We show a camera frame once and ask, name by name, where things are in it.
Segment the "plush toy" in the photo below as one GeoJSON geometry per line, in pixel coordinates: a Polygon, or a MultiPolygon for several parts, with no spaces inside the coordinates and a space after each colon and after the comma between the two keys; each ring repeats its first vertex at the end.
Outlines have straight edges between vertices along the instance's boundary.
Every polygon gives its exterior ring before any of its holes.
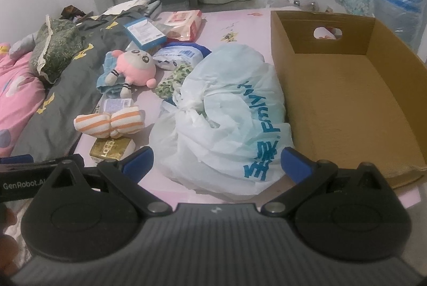
{"type": "Polygon", "coordinates": [[[125,83],[120,92],[121,98],[131,98],[131,85],[147,86],[150,89],[157,86],[156,65],[151,55],[142,50],[123,52],[114,50],[112,55],[117,58],[116,68],[105,78],[105,84],[114,85],[120,74],[125,76],[125,83]]]}
{"type": "Polygon", "coordinates": [[[97,138],[120,138],[124,134],[137,133],[144,127],[139,107],[123,108],[110,115],[98,113],[79,115],[74,119],[76,131],[97,138]]]}
{"type": "Polygon", "coordinates": [[[0,58],[3,58],[9,53],[10,44],[7,42],[0,43],[0,58]]]}

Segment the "yellow pattern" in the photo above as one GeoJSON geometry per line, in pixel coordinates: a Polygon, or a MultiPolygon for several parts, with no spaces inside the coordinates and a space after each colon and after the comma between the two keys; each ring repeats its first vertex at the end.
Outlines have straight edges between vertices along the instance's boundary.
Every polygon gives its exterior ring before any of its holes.
{"type": "Polygon", "coordinates": [[[236,42],[236,36],[238,33],[231,31],[230,33],[227,33],[223,38],[221,39],[222,42],[236,42]]]}
{"type": "Polygon", "coordinates": [[[47,100],[45,100],[45,101],[43,102],[43,107],[42,107],[42,108],[40,108],[40,109],[37,109],[37,113],[38,113],[38,114],[41,114],[42,112],[44,112],[44,111],[46,110],[46,107],[47,107],[50,103],[52,103],[54,99],[55,99],[55,92],[54,92],[54,93],[52,93],[52,96],[50,96],[50,98],[49,98],[49,99],[47,99],[47,100]]]}
{"type": "Polygon", "coordinates": [[[109,26],[107,26],[105,29],[112,29],[114,26],[117,26],[118,25],[118,22],[112,22],[112,24],[111,25],[109,25],[109,26]]]}
{"type": "Polygon", "coordinates": [[[82,57],[86,56],[86,51],[89,51],[89,50],[91,50],[91,49],[93,49],[93,45],[92,45],[92,44],[89,44],[89,45],[88,45],[88,47],[87,47],[85,50],[80,51],[80,52],[78,53],[78,55],[77,55],[76,57],[74,57],[74,58],[73,58],[73,61],[74,61],[75,59],[79,59],[79,58],[82,58],[82,57]]]}

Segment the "pink blanket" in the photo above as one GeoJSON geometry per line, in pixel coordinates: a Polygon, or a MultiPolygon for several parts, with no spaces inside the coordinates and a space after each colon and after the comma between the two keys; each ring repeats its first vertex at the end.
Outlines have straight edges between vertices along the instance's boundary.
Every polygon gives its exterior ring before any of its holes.
{"type": "Polygon", "coordinates": [[[28,68],[31,52],[17,61],[0,59],[0,157],[8,157],[27,124],[44,101],[41,81],[28,68]]]}

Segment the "green patterned pillow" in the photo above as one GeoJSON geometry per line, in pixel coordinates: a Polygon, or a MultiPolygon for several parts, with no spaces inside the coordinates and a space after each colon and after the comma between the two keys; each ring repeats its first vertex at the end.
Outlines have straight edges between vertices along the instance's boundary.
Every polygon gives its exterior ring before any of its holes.
{"type": "Polygon", "coordinates": [[[53,84],[82,48],[83,37],[71,21],[46,16],[35,41],[30,70],[42,81],[53,84]]]}

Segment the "box handle hole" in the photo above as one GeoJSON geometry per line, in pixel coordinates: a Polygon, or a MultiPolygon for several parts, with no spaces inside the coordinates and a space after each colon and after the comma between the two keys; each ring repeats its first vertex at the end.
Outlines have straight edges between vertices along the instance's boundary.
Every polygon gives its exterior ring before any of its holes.
{"type": "Polygon", "coordinates": [[[318,27],[314,30],[313,36],[316,39],[337,40],[342,37],[342,31],[335,27],[318,27]]]}

